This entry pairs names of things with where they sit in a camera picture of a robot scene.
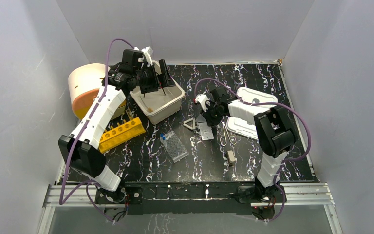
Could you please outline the yellow test tube rack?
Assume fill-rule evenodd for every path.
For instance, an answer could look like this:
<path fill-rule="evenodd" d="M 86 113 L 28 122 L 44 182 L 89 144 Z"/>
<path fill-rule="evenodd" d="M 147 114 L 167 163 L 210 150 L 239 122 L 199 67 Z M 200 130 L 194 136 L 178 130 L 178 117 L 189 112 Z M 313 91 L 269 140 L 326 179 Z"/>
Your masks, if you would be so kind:
<path fill-rule="evenodd" d="M 104 132 L 100 140 L 99 150 L 101 153 L 105 153 L 145 132 L 146 130 L 140 118 L 131 119 L 126 123 Z"/>

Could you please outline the clear acrylic tube rack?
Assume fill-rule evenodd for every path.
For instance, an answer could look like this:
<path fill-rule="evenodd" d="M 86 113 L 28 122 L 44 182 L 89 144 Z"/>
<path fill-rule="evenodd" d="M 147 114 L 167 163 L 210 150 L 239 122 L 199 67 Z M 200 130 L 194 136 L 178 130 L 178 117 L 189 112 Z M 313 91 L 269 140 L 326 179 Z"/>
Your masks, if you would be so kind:
<path fill-rule="evenodd" d="M 185 158 L 188 155 L 188 151 L 174 131 L 170 131 L 166 134 L 168 134 L 168 138 L 166 140 L 160 139 L 160 141 L 172 162 L 176 163 Z"/>

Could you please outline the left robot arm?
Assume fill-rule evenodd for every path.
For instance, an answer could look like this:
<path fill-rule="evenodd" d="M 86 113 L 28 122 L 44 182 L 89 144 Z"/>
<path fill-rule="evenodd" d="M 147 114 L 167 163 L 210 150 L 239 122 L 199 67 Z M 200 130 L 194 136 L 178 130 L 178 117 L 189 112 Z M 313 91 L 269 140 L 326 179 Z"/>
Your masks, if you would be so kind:
<path fill-rule="evenodd" d="M 121 62 L 105 65 L 102 85 L 87 114 L 69 135 L 58 140 L 66 167 L 95 181 L 114 203 L 125 199 L 126 190 L 119 185 L 120 177 L 107 166 L 99 145 L 115 110 L 131 91 L 138 87 L 144 94 L 170 86 L 165 61 L 153 62 L 151 55 L 151 47 L 125 49 Z"/>

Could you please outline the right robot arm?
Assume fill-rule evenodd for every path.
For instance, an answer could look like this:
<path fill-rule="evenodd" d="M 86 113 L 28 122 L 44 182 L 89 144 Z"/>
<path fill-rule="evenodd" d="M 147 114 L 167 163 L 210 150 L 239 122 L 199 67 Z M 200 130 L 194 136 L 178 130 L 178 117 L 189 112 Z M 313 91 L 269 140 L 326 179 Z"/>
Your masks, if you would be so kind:
<path fill-rule="evenodd" d="M 286 113 L 288 109 L 283 105 L 270 103 L 268 110 L 258 111 L 254 103 L 232 96 L 223 87 L 213 89 L 210 93 L 212 99 L 204 94 L 199 94 L 194 99 L 194 103 L 201 106 L 201 115 L 208 126 L 218 125 L 225 116 L 239 118 L 255 126 L 263 152 L 255 197 L 261 202 L 267 202 L 274 195 L 272 186 L 279 180 L 279 169 L 298 140 Z"/>

